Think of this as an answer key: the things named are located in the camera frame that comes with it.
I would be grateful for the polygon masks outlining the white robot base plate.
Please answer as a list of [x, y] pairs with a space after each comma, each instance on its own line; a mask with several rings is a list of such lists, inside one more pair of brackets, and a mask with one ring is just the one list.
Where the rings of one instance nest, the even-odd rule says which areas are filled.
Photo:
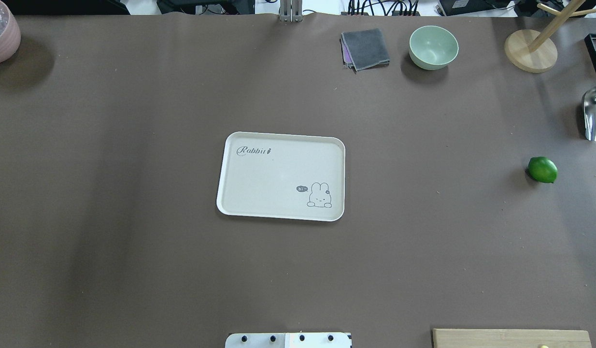
[[351, 348], [350, 333], [234, 333], [228, 335], [226, 348]]

